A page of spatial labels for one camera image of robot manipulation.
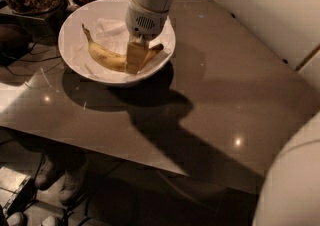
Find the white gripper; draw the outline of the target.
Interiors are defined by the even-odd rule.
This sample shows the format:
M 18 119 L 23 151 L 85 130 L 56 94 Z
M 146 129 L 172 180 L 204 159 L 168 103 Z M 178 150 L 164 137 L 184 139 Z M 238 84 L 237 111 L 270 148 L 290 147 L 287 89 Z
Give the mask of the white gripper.
M 129 0 L 125 16 L 126 27 L 133 37 L 153 40 L 162 32 L 168 12 L 150 11 L 134 0 Z M 149 45 L 144 41 L 129 41 L 126 53 L 126 72 L 136 74 L 149 52 Z

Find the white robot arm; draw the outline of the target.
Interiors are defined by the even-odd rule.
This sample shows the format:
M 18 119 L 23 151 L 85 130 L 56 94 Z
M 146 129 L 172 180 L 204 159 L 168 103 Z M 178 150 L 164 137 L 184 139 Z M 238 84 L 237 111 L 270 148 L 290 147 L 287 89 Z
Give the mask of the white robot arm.
M 320 0 L 214 0 L 307 83 L 320 82 Z M 155 39 L 172 0 L 129 0 L 131 36 Z M 264 180 L 252 226 L 320 226 L 320 113 L 288 141 Z

